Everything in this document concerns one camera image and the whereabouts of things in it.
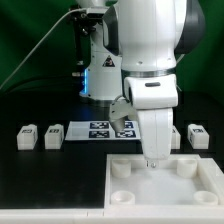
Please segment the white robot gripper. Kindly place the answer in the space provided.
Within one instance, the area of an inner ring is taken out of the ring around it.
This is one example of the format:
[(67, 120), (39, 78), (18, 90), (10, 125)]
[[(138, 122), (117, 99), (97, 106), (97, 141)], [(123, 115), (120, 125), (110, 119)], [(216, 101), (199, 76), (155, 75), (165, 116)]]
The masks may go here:
[(125, 97), (136, 110), (146, 165), (167, 159), (171, 151), (173, 107), (178, 105), (176, 75), (124, 79)]

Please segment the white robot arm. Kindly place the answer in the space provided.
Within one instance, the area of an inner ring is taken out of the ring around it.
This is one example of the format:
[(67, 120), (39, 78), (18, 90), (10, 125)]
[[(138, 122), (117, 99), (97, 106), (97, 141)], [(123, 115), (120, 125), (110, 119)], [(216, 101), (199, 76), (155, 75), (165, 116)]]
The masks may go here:
[(136, 119), (143, 155), (154, 165), (171, 151), (175, 56), (203, 38), (203, 11), (198, 0), (117, 0), (102, 25), (104, 47), (121, 58), (122, 95), (110, 105), (110, 124), (120, 132), (125, 117)]

